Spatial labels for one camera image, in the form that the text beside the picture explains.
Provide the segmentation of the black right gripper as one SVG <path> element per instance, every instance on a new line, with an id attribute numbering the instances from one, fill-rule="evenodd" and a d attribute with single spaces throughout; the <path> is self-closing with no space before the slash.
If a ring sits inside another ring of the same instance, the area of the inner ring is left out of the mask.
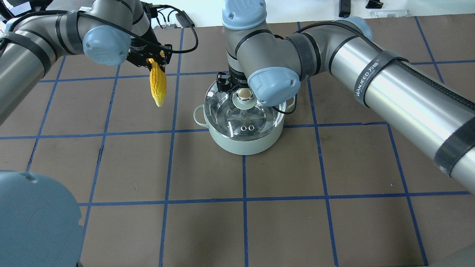
<path id="1" fill-rule="evenodd" d="M 220 93 L 232 93 L 240 88 L 248 88 L 248 80 L 244 72 L 229 67 L 229 73 L 217 73 L 217 89 Z"/>

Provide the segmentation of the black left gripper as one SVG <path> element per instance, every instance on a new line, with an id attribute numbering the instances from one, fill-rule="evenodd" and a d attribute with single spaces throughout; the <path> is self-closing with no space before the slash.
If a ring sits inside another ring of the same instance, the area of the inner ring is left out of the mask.
<path id="1" fill-rule="evenodd" d="M 151 45 L 162 45 L 158 41 L 151 26 L 147 32 L 141 36 L 141 39 L 144 40 L 139 40 L 137 38 L 131 39 L 131 45 L 126 60 L 132 63 L 134 66 L 147 67 L 151 69 L 152 66 L 148 59 L 153 59 L 154 62 L 158 64 L 159 68 L 164 69 L 165 66 L 171 61 L 171 53 Z"/>

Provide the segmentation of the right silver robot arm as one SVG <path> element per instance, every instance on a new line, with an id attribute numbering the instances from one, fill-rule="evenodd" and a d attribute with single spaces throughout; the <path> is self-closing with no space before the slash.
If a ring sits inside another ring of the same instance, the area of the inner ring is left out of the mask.
<path id="1" fill-rule="evenodd" d="M 222 7 L 230 70 L 244 76 L 258 101 L 280 105 L 301 83 L 329 72 L 355 99 L 379 114 L 435 166 L 474 193 L 474 103 L 373 43 L 361 17 L 315 23 L 279 39 L 263 0 L 226 0 Z"/>

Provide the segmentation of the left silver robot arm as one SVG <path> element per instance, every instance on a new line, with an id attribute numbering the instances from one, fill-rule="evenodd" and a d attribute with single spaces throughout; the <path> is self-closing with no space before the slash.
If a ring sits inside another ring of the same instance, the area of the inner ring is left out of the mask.
<path id="1" fill-rule="evenodd" d="M 124 61 L 163 71 L 171 55 L 160 44 L 139 0 L 94 0 L 89 12 L 45 10 L 10 20 L 1 36 L 1 122 L 65 55 L 98 64 Z M 83 227 L 72 193 L 59 181 L 28 171 L 1 171 L 1 266 L 80 265 Z"/>

